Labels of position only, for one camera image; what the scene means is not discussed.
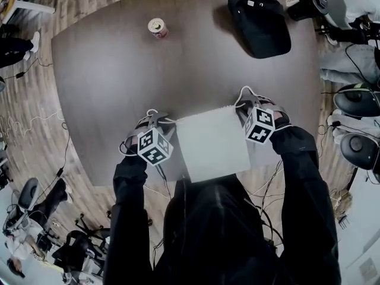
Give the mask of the person's left forearm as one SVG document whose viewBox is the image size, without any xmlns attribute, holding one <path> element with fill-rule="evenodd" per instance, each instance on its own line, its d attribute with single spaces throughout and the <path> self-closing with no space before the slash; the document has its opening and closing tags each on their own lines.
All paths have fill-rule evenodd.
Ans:
<svg viewBox="0 0 380 285">
<path fill-rule="evenodd" d="M 110 243 L 103 285 L 135 285 L 151 274 L 148 217 L 144 209 L 147 164 L 138 156 L 125 157 L 113 177 L 116 196 L 112 207 Z"/>
</svg>

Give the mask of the white drawstring bag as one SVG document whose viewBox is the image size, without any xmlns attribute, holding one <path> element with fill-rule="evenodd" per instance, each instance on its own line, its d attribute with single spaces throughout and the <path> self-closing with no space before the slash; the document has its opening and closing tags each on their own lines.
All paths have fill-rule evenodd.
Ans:
<svg viewBox="0 0 380 285">
<path fill-rule="evenodd" d="M 150 166 L 168 181 L 177 181 L 182 176 L 192 182 L 249 170 L 251 158 L 243 131 L 246 118 L 238 117 L 236 104 L 244 101 L 244 95 L 253 90 L 242 87 L 233 105 L 208 110 L 196 115 L 170 121 L 163 129 L 173 145 L 170 158 L 157 166 Z"/>
</svg>

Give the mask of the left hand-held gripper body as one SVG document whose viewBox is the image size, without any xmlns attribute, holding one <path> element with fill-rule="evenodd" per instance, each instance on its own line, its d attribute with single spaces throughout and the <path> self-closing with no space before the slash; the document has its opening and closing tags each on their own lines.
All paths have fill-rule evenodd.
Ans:
<svg viewBox="0 0 380 285">
<path fill-rule="evenodd" d="M 173 145 L 161 127 L 143 119 L 128 134 L 123 149 L 124 156 L 139 156 L 150 166 L 157 166 L 170 158 Z"/>
</svg>

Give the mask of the person's black jacket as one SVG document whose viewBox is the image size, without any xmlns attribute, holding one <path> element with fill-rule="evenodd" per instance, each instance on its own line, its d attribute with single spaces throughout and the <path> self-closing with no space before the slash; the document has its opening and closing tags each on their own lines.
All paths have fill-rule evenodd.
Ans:
<svg viewBox="0 0 380 285">
<path fill-rule="evenodd" d="M 292 285 L 236 175 L 177 181 L 163 236 L 158 285 Z"/>
</svg>

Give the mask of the black cap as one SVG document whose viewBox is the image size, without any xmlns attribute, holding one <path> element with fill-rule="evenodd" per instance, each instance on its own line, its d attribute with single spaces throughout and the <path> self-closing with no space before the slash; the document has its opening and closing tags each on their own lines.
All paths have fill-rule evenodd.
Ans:
<svg viewBox="0 0 380 285">
<path fill-rule="evenodd" d="M 290 52 L 290 33 L 278 0 L 228 0 L 228 8 L 254 58 L 266 59 Z"/>
</svg>

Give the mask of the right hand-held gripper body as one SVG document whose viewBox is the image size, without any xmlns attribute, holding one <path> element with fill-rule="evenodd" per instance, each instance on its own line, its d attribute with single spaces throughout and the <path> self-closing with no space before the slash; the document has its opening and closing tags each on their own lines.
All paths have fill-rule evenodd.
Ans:
<svg viewBox="0 0 380 285">
<path fill-rule="evenodd" d="M 267 98 L 259 98 L 253 105 L 243 131 L 247 141 L 265 144 L 272 134 L 290 126 L 287 112 Z"/>
</svg>

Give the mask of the red drink can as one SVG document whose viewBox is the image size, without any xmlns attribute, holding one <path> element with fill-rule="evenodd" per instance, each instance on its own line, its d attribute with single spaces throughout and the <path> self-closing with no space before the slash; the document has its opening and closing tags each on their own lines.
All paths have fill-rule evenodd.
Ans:
<svg viewBox="0 0 380 285">
<path fill-rule="evenodd" d="M 161 18 L 154 18 L 148 23 L 149 32 L 158 39 L 163 39 L 168 35 L 168 28 Z"/>
</svg>

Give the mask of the black office chair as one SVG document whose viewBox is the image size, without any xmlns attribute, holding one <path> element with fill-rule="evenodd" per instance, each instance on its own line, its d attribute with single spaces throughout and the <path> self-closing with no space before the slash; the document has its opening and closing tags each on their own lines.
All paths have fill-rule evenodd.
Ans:
<svg viewBox="0 0 380 285">
<path fill-rule="evenodd" d="M 110 229 L 89 227 L 84 214 L 75 220 L 76 230 L 69 232 L 64 244 L 52 257 L 54 266 L 63 270 L 64 285 L 102 285 Z"/>
</svg>

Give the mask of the person's right forearm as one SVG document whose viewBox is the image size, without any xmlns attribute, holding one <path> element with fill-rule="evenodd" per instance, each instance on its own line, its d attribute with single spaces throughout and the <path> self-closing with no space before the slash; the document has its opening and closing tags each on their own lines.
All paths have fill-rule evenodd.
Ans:
<svg viewBox="0 0 380 285">
<path fill-rule="evenodd" d="M 333 206 L 314 137 L 289 126 L 273 133 L 271 142 L 284 169 L 280 258 L 296 285 L 341 285 Z"/>
</svg>

